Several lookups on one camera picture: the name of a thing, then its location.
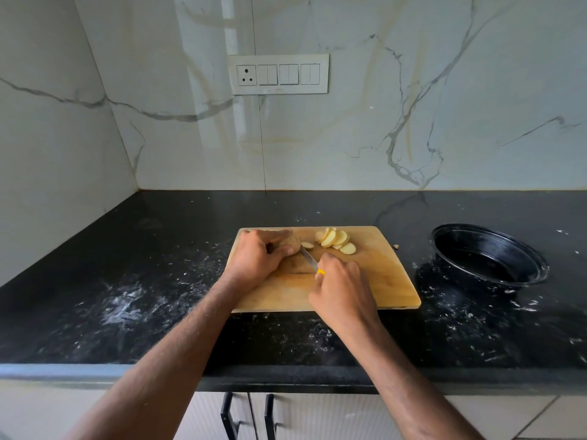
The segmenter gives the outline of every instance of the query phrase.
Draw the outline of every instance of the left hand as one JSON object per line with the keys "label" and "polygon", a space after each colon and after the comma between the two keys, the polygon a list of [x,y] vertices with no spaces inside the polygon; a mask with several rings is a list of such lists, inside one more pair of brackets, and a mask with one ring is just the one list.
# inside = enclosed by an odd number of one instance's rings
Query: left hand
{"label": "left hand", "polygon": [[250,292],[277,269],[283,258],[295,253],[291,245],[282,245],[271,254],[267,253],[267,244],[285,239],[291,233],[291,230],[243,231],[222,279],[234,283],[244,293]]}

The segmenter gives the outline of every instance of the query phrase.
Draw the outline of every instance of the black countertop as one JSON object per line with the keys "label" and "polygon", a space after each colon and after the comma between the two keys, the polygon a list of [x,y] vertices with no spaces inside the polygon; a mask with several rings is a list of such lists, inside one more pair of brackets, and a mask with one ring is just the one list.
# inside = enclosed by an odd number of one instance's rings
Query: black countertop
{"label": "black countertop", "polygon": [[[0,288],[0,363],[132,364],[215,282],[239,228],[375,225],[422,298],[380,316],[432,380],[583,392],[586,216],[587,192],[139,192]],[[507,298],[459,290],[429,242],[447,222],[530,244],[547,281]],[[373,391],[313,312],[232,316],[202,388]]]}

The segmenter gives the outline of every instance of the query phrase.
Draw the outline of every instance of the cabinet handle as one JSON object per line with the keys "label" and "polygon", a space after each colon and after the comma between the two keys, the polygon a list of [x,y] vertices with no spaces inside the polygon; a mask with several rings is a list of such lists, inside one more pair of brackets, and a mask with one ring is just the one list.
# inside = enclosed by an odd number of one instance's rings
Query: cabinet handle
{"label": "cabinet handle", "polygon": [[220,410],[220,418],[222,424],[226,430],[226,437],[228,440],[237,440],[239,423],[232,421],[232,415],[230,415],[230,404],[232,403],[232,392],[224,393],[224,401],[222,403],[222,409]]}
{"label": "cabinet handle", "polygon": [[265,429],[267,440],[275,440],[275,422],[273,421],[273,394],[267,394],[265,398]]}

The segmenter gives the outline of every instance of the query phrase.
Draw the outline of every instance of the marble backsplash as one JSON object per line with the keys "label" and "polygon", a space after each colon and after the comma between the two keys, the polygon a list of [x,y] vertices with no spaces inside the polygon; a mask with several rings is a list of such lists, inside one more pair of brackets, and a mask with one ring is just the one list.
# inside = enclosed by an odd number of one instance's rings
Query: marble backsplash
{"label": "marble backsplash", "polygon": [[0,0],[0,285],[136,190],[73,0]]}
{"label": "marble backsplash", "polygon": [[[75,0],[145,189],[587,186],[587,0]],[[329,53],[231,95],[227,54]]]}

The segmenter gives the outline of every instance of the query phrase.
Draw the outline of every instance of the power socket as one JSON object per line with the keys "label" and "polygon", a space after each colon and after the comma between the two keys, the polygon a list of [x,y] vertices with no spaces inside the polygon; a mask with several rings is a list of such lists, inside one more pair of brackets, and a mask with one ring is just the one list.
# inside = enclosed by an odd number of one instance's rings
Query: power socket
{"label": "power socket", "polygon": [[244,64],[237,66],[238,84],[240,86],[256,86],[257,71],[255,65]]}

